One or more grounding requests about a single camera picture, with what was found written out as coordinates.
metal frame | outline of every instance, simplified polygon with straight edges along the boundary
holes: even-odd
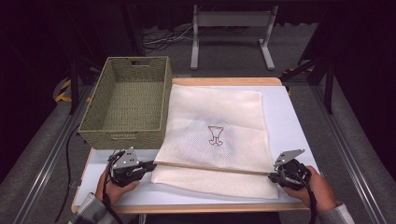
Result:
[[[268,41],[277,13],[277,6],[271,11],[199,11],[198,6],[194,5],[193,11],[193,40],[191,52],[191,70],[198,69],[199,55],[199,26],[264,26],[265,37],[259,39],[262,55],[267,64],[268,70],[274,70],[274,62],[268,50]]]

wrist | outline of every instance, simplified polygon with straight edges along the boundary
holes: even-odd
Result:
[[[332,210],[338,206],[337,202],[335,200],[329,200],[324,203],[317,203],[317,210],[318,212],[326,212],[329,210]]]

laundry bag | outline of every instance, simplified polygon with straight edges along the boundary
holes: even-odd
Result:
[[[262,93],[174,84],[152,182],[235,197],[275,199]]]

gray mat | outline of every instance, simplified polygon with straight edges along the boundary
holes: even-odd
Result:
[[[241,35],[224,33],[221,30],[207,31],[201,39],[199,68],[190,70],[191,42],[185,40],[164,51],[154,51],[150,55],[167,55],[171,58],[175,75],[192,77],[280,77],[283,70],[297,66],[315,25],[275,27],[270,39],[269,50],[276,66],[275,71],[265,67],[257,39],[260,30],[247,29]],[[340,156],[334,136],[319,109],[311,87],[304,83],[304,75],[288,82],[291,87],[291,101],[302,124],[305,136],[314,153],[320,170],[325,171],[331,182],[336,198],[346,203],[356,223],[372,223],[361,196]],[[26,195],[33,186],[35,177],[48,157],[54,141],[68,116],[69,104],[58,104],[47,122],[37,133],[28,148],[0,186],[0,217],[2,223],[11,223],[17,215]],[[395,183],[389,177],[375,152],[370,146],[359,123],[353,116],[345,97],[338,86],[334,87],[333,111],[347,143],[366,177],[368,185],[388,223],[396,223],[392,213],[396,204]],[[78,180],[88,158],[90,146],[80,136],[74,135],[70,142],[72,178]],[[65,154],[56,164],[48,184],[41,195],[29,223],[51,223],[62,205],[67,183]],[[66,223],[71,216],[70,206],[76,190],[68,197],[60,223]],[[282,212],[282,223],[307,223],[309,211]]]

white table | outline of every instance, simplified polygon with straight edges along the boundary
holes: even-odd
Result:
[[[176,80],[174,80],[174,83],[201,86],[207,85],[207,81],[216,85],[214,88],[261,91],[264,116],[269,131],[269,145],[273,160],[275,160],[282,151],[304,148],[305,152],[296,159],[305,165],[309,164],[318,169],[311,149],[305,139],[300,122],[291,104],[290,97],[285,87],[279,86],[280,82],[278,82],[277,79],[183,78],[181,80],[182,83]],[[152,161],[158,150],[136,149],[135,151],[140,161]],[[78,207],[82,204],[89,192],[95,192],[99,176],[105,170],[107,158],[112,152],[113,150],[92,149],[82,177],[81,186],[72,204],[73,212],[78,210]],[[277,200],[249,199],[206,194],[178,189],[164,184],[153,184],[150,179],[151,173],[145,174],[139,187],[125,194],[114,206],[114,210],[119,213],[153,214],[306,209],[299,200],[289,197],[282,188],[279,188],[279,198]]]

